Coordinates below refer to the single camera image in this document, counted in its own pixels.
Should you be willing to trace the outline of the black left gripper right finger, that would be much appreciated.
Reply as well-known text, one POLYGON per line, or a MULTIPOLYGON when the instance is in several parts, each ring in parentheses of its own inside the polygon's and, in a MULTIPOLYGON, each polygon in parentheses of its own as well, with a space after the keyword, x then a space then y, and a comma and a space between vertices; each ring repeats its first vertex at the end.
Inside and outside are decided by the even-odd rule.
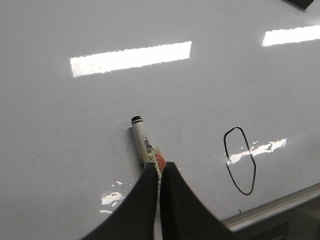
POLYGON ((173 162, 162 173, 160 219, 164 240, 238 239, 201 203, 173 162))

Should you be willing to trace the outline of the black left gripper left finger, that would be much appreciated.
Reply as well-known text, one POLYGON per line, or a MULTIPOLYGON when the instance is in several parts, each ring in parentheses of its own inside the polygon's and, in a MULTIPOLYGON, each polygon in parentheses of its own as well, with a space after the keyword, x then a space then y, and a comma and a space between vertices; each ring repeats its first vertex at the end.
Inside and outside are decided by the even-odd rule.
POLYGON ((84 240, 153 240, 158 198, 158 173, 147 163, 123 202, 84 240))

